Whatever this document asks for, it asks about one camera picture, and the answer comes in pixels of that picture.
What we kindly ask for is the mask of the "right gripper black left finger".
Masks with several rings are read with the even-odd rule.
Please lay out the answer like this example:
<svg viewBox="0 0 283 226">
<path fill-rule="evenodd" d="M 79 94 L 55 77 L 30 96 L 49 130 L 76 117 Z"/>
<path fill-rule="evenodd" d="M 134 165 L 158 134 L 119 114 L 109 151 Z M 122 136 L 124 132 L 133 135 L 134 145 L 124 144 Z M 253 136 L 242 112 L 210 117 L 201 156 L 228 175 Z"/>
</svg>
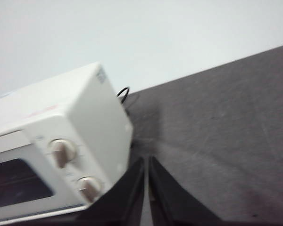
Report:
<svg viewBox="0 0 283 226">
<path fill-rule="evenodd" d="M 144 159 L 139 158 L 117 183 L 72 222 L 73 226 L 139 226 L 144 199 Z"/>
</svg>

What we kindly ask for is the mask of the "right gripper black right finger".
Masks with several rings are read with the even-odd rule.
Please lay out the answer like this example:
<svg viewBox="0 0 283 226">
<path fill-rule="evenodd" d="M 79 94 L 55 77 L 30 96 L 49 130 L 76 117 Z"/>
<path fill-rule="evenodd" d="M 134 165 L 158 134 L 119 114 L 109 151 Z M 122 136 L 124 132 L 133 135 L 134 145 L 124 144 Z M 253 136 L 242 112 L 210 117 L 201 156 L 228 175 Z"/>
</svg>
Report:
<svg viewBox="0 0 283 226">
<path fill-rule="evenodd" d="M 189 194 L 153 156 L 149 158 L 149 199 L 155 226 L 226 226 Z"/>
</svg>

